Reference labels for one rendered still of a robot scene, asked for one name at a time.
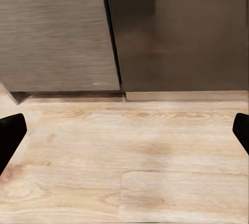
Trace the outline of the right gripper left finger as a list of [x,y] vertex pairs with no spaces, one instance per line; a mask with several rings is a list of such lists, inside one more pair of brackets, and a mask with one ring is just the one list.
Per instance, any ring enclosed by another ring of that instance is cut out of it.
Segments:
[[0,175],[27,133],[22,113],[0,119]]

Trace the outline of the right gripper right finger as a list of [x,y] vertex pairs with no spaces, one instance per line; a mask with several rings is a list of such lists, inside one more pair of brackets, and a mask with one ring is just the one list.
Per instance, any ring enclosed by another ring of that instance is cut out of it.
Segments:
[[237,113],[232,131],[249,155],[249,115]]

